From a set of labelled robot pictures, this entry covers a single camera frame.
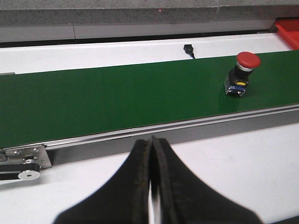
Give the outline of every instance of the gray wall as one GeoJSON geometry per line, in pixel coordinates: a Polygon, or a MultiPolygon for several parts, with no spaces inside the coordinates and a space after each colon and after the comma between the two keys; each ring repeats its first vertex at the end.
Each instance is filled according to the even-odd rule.
{"type": "Polygon", "coordinates": [[[270,29],[299,0],[0,0],[0,42],[270,29]]]}

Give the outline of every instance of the emergency stop button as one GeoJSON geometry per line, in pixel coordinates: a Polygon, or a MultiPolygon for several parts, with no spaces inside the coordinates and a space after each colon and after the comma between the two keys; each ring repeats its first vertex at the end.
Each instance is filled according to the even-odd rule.
{"type": "Polygon", "coordinates": [[[249,69],[256,68],[261,64],[261,59],[257,55],[246,51],[237,55],[237,61],[241,66],[249,69]]]}

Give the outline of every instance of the metal bracket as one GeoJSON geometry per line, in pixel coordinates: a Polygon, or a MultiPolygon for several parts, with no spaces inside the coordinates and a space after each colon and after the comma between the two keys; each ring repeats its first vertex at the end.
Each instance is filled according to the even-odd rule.
{"type": "Polygon", "coordinates": [[[3,176],[1,180],[34,180],[39,177],[40,168],[50,167],[52,164],[43,145],[0,151],[0,176],[3,176]]]}

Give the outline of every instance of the green conveyor belt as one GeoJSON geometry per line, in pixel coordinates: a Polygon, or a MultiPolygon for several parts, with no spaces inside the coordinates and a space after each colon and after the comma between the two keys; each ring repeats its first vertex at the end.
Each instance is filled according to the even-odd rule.
{"type": "Polygon", "coordinates": [[[235,56],[0,76],[0,148],[299,103],[299,51],[258,55],[241,98],[235,56]]]}

